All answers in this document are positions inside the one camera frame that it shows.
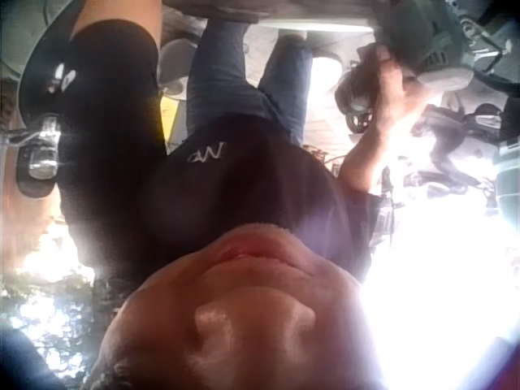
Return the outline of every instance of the white embroidered logo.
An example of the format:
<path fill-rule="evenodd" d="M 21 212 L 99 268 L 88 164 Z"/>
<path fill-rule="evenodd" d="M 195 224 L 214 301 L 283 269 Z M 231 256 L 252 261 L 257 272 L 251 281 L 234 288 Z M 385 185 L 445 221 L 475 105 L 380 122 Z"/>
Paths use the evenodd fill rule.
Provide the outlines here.
<path fill-rule="evenodd" d="M 76 71 L 70 71 L 68 75 L 65 76 L 62 83 L 62 92 L 65 92 L 65 89 L 71 84 L 72 81 L 76 78 Z"/>
<path fill-rule="evenodd" d="M 208 158 L 218 160 L 222 155 L 223 147 L 225 145 L 226 142 L 220 142 L 218 148 L 214 145 L 207 146 L 206 149 L 200 149 L 188 157 L 188 163 L 205 163 Z"/>

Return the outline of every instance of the hand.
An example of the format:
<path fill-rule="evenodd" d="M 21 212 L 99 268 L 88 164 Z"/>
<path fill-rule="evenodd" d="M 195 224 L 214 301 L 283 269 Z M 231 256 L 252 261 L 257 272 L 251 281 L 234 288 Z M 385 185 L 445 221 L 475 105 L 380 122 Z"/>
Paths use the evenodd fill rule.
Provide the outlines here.
<path fill-rule="evenodd" d="M 379 97 L 375 105 L 374 130 L 391 145 L 406 141 L 436 93 L 416 80 L 404 81 L 399 64 L 388 49 L 377 47 Z"/>

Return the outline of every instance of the leg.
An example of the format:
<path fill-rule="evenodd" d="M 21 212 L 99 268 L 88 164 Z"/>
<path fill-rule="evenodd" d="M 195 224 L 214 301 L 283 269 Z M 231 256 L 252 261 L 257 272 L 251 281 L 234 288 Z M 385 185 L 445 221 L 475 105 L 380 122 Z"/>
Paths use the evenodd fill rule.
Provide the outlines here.
<path fill-rule="evenodd" d="M 264 97 L 245 79 L 248 24 L 210 20 L 188 79 L 188 134 L 229 114 L 263 114 Z"/>
<path fill-rule="evenodd" d="M 258 86 L 269 98 L 278 121 L 300 145 L 306 123 L 312 59 L 312 51 L 304 38 L 280 36 Z"/>

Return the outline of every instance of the sleeve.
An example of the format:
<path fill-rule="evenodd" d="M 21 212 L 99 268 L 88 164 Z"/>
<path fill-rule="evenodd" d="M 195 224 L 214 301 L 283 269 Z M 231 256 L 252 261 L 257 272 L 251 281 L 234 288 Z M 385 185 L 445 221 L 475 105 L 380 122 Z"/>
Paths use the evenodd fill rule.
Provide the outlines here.
<path fill-rule="evenodd" d="M 58 186 L 80 261 L 118 273 L 153 256 L 141 193 L 166 157 L 153 38 L 131 22 L 93 24 L 70 43 L 59 117 Z"/>
<path fill-rule="evenodd" d="M 350 189 L 346 203 L 355 259 L 349 264 L 348 271 L 363 283 L 372 264 L 370 243 L 380 212 L 381 198 Z"/>

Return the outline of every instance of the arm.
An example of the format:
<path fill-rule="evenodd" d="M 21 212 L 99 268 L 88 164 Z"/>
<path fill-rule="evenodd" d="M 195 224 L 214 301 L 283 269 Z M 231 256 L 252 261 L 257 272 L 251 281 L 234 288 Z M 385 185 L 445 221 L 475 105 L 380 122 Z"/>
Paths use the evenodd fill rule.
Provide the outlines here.
<path fill-rule="evenodd" d="M 377 54 L 380 94 L 375 119 L 341 166 L 339 181 L 347 192 L 369 193 L 374 188 L 383 169 L 396 157 L 396 146 L 410 137 L 434 96 L 418 82 L 403 84 L 402 71 L 384 46 L 378 47 Z"/>
<path fill-rule="evenodd" d="M 79 258 L 98 274 L 128 275 L 158 247 L 141 223 L 146 183 L 166 157 L 150 35 L 160 11 L 146 9 L 155 3 L 87 1 L 65 58 L 58 187 Z"/>

